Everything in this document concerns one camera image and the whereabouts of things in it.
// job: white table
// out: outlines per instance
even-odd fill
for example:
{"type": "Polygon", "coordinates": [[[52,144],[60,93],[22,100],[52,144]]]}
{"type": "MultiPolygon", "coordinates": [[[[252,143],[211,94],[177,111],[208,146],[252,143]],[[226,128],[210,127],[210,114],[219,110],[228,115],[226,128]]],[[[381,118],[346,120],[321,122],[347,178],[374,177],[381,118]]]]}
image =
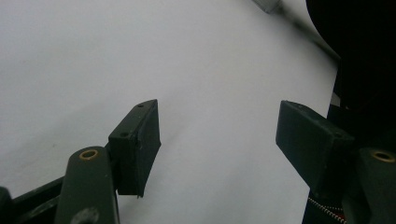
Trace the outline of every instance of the white table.
{"type": "MultiPolygon", "coordinates": [[[[286,1],[309,21],[304,1],[286,1]]],[[[249,0],[2,1],[0,186],[13,197],[159,100],[145,197],[121,223],[301,223],[308,187],[276,146],[281,100],[326,115],[335,67],[249,0]]]]}

